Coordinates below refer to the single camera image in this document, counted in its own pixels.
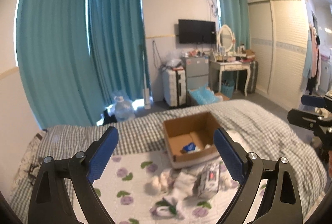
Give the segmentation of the floral large tissue pack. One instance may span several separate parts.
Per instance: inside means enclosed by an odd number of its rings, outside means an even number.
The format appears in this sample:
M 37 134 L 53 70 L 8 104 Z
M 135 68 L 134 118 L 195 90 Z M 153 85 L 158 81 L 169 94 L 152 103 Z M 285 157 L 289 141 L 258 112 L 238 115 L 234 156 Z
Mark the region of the floral large tissue pack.
M 219 191 L 220 185 L 220 162 L 215 161 L 204 166 L 200 173 L 200 180 L 197 188 L 199 199 L 210 200 Z

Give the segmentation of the blue Vinda tissue pack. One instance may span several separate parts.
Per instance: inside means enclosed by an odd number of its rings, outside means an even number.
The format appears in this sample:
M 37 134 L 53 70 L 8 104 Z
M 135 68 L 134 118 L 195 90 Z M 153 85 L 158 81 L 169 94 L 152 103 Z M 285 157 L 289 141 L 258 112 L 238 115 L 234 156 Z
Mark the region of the blue Vinda tissue pack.
M 189 154 L 189 153 L 194 153 L 196 151 L 199 151 L 199 148 L 193 143 L 189 143 L 187 145 L 185 145 L 182 149 L 181 149 L 181 153 L 182 154 Z

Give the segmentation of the white fluffy soft bundle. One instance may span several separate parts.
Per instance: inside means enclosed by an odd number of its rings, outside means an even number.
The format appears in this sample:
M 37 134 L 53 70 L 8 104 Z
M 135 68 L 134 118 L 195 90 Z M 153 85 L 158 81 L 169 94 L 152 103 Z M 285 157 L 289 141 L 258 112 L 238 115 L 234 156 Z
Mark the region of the white fluffy soft bundle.
M 204 146 L 202 149 L 201 148 L 199 148 L 198 146 L 196 146 L 196 151 L 203 151 L 203 150 L 206 150 L 206 149 L 208 149 L 208 148 L 210 148 L 211 147 L 211 145 L 210 144 L 207 144 L 206 146 Z

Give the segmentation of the black white cartoon pillow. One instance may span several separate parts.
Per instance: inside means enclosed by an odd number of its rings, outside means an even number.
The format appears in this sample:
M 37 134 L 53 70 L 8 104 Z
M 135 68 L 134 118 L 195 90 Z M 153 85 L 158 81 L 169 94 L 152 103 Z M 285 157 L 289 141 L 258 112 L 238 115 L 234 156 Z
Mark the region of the black white cartoon pillow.
M 28 179 L 31 185 L 34 185 L 42 163 L 42 157 L 37 156 L 37 151 L 46 134 L 47 130 L 42 129 L 35 134 L 33 139 L 29 142 L 15 176 L 14 186 L 18 186 L 25 178 Z

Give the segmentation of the grey checked bed sheet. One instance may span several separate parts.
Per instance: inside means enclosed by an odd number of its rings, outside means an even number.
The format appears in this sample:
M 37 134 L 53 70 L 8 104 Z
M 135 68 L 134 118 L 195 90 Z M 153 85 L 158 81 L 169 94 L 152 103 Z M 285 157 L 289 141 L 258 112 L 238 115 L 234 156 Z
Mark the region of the grey checked bed sheet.
M 115 123 L 119 142 L 101 178 L 94 183 L 99 197 L 117 223 L 166 223 L 151 209 L 158 200 L 145 185 L 173 164 L 167 152 L 171 138 L 210 114 L 233 140 L 263 159 L 286 157 L 295 174 L 302 212 L 308 218 L 325 195 L 325 168 L 314 149 L 305 144 L 287 122 L 247 100 L 231 100 L 149 114 Z M 9 204 L 23 222 L 42 159 L 66 159 L 85 150 L 106 131 L 106 126 L 58 125 L 37 133 L 21 161 Z

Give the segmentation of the cream sliding wardrobe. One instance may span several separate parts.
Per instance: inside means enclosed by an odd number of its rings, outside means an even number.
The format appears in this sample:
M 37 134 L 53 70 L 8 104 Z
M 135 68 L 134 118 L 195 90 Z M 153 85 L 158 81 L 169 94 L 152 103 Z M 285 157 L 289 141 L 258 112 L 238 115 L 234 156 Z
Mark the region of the cream sliding wardrobe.
M 248 11 L 256 91 L 284 109 L 297 109 L 309 31 L 306 0 L 253 0 Z

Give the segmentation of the white floral quilted blanket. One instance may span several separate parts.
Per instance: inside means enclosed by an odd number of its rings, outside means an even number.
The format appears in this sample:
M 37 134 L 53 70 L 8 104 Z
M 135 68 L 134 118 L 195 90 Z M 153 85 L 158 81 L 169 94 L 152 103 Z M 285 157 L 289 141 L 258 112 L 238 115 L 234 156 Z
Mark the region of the white floral quilted blanket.
M 112 157 L 93 187 L 115 223 L 216 223 L 240 185 L 221 158 L 175 170 L 153 151 Z

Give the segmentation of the teal woven basket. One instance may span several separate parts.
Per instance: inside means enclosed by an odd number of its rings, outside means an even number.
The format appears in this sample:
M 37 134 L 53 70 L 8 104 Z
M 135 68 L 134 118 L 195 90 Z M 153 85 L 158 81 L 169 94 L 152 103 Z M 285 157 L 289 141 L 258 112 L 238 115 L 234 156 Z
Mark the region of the teal woven basket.
M 235 88 L 235 82 L 233 80 L 224 80 L 221 86 L 221 93 L 228 98 L 232 98 Z

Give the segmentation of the white oval vanity mirror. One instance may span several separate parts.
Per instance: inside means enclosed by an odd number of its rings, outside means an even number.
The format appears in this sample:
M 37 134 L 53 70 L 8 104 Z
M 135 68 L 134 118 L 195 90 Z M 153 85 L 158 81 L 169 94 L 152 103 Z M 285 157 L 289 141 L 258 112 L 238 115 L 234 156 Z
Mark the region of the white oval vanity mirror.
M 230 52 L 235 44 L 235 34 L 228 25 L 222 25 L 217 33 L 217 50 Z

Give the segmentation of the brown cardboard box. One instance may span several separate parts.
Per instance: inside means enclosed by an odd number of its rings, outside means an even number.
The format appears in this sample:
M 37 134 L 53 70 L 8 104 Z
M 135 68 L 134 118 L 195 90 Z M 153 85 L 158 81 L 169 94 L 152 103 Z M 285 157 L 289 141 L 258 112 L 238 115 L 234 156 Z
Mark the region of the brown cardboard box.
M 171 165 L 174 169 L 192 167 L 219 157 L 214 146 L 214 132 L 220 123 L 210 112 L 202 112 L 163 122 L 164 140 Z M 194 153 L 182 154 L 181 149 L 193 142 L 199 148 L 211 147 Z

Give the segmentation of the grey mini fridge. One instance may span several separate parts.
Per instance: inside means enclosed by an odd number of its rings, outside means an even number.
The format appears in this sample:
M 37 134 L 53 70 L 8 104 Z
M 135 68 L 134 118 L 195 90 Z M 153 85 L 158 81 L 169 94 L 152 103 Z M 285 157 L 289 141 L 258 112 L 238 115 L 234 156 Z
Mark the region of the grey mini fridge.
M 187 90 L 208 86 L 209 59 L 206 56 L 182 57 L 181 60 L 185 69 Z

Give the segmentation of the teal curtain right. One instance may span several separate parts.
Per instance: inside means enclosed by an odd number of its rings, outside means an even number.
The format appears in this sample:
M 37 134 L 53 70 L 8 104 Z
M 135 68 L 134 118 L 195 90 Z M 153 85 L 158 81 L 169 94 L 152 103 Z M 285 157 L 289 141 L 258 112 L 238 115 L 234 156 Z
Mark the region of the teal curtain right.
M 221 25 L 227 25 L 235 34 L 235 47 L 250 47 L 248 0 L 219 0 Z

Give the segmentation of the teal curtain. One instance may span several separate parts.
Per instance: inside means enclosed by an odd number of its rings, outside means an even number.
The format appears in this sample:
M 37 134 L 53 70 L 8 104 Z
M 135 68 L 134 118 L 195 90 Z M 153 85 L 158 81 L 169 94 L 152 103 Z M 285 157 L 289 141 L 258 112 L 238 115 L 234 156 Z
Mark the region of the teal curtain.
M 105 106 L 150 89 L 142 0 L 87 0 L 90 54 Z
M 250 47 L 248 0 L 219 0 L 221 25 L 227 25 L 235 34 L 235 47 Z
M 16 55 L 42 128 L 96 124 L 104 103 L 88 50 L 85 0 L 19 0 Z

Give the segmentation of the teal curtain left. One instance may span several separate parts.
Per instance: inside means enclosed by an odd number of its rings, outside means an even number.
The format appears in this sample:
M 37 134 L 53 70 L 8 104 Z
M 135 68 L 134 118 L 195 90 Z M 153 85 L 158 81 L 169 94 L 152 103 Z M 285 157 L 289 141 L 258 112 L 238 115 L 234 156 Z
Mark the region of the teal curtain left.
M 96 124 L 104 103 L 88 50 L 85 0 L 19 0 L 16 55 L 42 128 Z

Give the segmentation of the black wall television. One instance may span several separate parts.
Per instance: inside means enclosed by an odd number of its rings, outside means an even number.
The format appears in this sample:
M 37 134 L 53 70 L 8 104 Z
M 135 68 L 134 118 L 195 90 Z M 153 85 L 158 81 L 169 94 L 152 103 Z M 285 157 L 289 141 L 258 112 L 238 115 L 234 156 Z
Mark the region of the black wall television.
M 216 23 L 179 19 L 178 39 L 180 44 L 216 44 Z

